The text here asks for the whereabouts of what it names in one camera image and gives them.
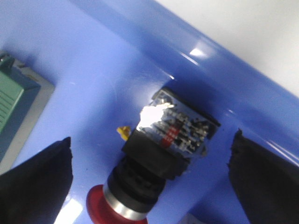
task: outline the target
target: blue plastic surface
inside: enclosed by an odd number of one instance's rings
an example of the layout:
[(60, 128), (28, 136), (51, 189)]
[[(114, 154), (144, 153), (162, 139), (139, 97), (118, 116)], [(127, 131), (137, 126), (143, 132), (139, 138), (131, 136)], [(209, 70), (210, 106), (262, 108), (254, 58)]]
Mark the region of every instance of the blue plastic surface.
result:
[(0, 48), (56, 86), (15, 165), (72, 137), (68, 201), (83, 210), (65, 224), (91, 223), (87, 192), (123, 156), (116, 128), (135, 127), (163, 86), (221, 127), (208, 156), (167, 183), (150, 224), (175, 224), (188, 211), (209, 224), (248, 223), (228, 180), (238, 128), (299, 164), (298, 99), (151, 0), (2, 0), (0, 21)]

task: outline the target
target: chrome ring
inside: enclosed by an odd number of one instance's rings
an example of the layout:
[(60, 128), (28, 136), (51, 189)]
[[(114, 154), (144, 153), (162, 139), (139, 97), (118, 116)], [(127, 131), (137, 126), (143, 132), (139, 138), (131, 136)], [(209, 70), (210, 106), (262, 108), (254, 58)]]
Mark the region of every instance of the chrome ring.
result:
[(125, 206), (123, 203), (117, 200), (117, 198), (111, 193), (111, 191), (108, 188), (108, 184), (104, 184), (103, 187), (103, 193), (104, 198), (106, 199), (107, 203), (110, 205), (110, 207), (118, 214), (123, 216), (126, 219), (130, 219), (133, 221), (139, 221), (146, 218), (146, 215), (148, 213), (141, 213), (138, 211), (134, 211), (127, 206)]

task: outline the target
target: blue enclosure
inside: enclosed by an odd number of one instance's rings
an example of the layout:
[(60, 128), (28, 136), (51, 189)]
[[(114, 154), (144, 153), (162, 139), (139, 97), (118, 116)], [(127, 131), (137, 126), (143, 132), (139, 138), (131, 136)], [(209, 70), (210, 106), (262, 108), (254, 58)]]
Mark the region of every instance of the blue enclosure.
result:
[(248, 220), (228, 180), (235, 132), (299, 164), (299, 101), (152, 0), (2, 0), (0, 49), (56, 89), (15, 165), (72, 137), (76, 206), (65, 224), (92, 223), (88, 190), (123, 156), (116, 128), (135, 127), (167, 86), (221, 123), (207, 157), (168, 181), (150, 224), (191, 212), (209, 224)]

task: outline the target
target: blue panel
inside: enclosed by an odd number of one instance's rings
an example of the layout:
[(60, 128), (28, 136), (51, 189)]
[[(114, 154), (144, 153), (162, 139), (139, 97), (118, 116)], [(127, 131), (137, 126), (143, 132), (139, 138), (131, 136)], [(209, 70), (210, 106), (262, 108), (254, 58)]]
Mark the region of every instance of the blue panel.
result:
[(163, 86), (221, 127), (208, 156), (168, 182), (150, 224), (175, 224), (187, 211), (211, 224), (248, 223), (228, 181), (238, 128), (299, 163), (298, 99), (151, 0), (2, 0), (0, 21), (0, 48), (56, 86), (15, 165), (71, 136), (69, 198), (83, 207), (69, 214), (75, 224), (91, 223), (86, 194), (123, 156), (116, 128), (136, 126)]

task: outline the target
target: white wall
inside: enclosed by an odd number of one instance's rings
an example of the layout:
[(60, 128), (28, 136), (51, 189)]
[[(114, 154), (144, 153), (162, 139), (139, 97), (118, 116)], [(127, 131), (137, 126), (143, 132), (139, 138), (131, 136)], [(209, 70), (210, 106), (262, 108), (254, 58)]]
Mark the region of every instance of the white wall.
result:
[(299, 0), (156, 0), (299, 97)]

